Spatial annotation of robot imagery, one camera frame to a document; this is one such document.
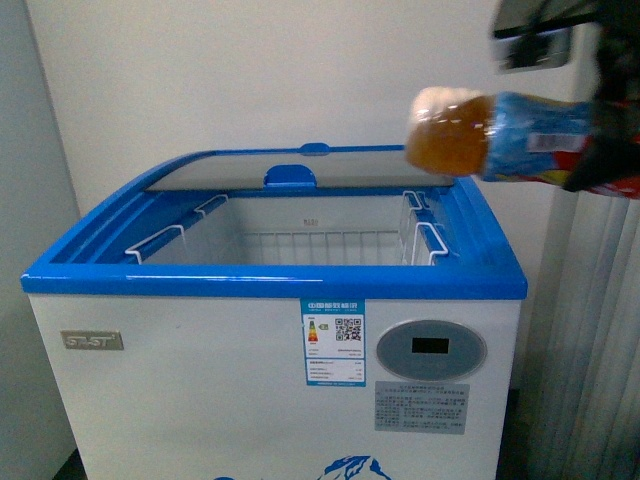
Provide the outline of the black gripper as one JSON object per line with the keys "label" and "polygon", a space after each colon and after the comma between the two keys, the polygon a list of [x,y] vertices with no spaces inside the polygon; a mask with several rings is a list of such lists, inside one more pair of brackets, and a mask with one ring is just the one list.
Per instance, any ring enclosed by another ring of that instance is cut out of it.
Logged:
{"label": "black gripper", "polygon": [[566,154],[571,191],[639,190],[639,3],[637,1],[502,1],[492,26],[504,71],[566,63],[572,28],[599,26],[586,151]]}

